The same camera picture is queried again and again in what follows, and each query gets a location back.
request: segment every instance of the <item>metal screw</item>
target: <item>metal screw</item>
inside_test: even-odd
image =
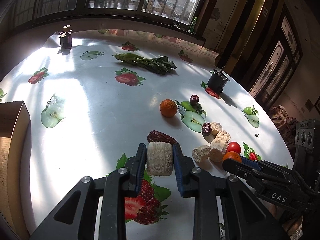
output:
[[[126,168],[120,168],[119,170],[118,170],[118,173],[120,173],[120,174],[125,174],[125,173],[127,173],[127,169]]]
[[[229,176],[229,180],[230,180],[231,182],[237,182],[237,181],[238,181],[238,177],[237,177],[237,176],[234,176],[234,175],[231,175],[231,176]]]
[[[91,178],[90,178],[89,176],[84,176],[84,177],[81,179],[81,181],[82,181],[83,183],[88,183],[90,180],[91,180]]]
[[[198,173],[201,172],[201,169],[199,167],[194,167],[194,168],[192,168],[191,172],[195,173],[195,174],[198,174]]]

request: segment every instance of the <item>cardboard box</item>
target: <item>cardboard box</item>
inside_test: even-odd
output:
[[[0,211],[22,239],[30,235],[20,198],[20,162],[30,115],[23,101],[0,104]]]

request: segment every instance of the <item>celery bunch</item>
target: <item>celery bunch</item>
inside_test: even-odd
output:
[[[154,57],[145,58],[134,53],[120,53],[112,55],[116,59],[129,63],[134,66],[143,67],[153,73],[165,75],[167,72],[171,72],[171,69],[176,69],[177,66],[172,61],[169,61],[168,57]]]

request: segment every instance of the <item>blue gripper pad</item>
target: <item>blue gripper pad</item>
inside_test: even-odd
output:
[[[242,159],[242,163],[243,164],[246,164],[246,165],[250,166],[251,168],[256,169],[257,171],[261,171],[261,168],[260,168],[260,166],[259,166],[257,161],[249,160],[249,159],[247,159],[246,157],[243,157],[243,156],[240,156],[240,157]]]

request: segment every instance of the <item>small bottle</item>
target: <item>small bottle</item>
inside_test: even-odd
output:
[[[63,27],[63,32],[60,32],[60,46],[62,49],[71,49],[72,48],[72,38],[70,25],[66,25]]]
[[[196,22],[197,22],[197,17],[195,17],[195,18],[193,19],[193,21],[192,21],[192,23],[191,23],[191,25],[190,25],[189,31],[190,31],[191,33],[193,33],[193,29],[194,29],[195,26],[196,26]]]

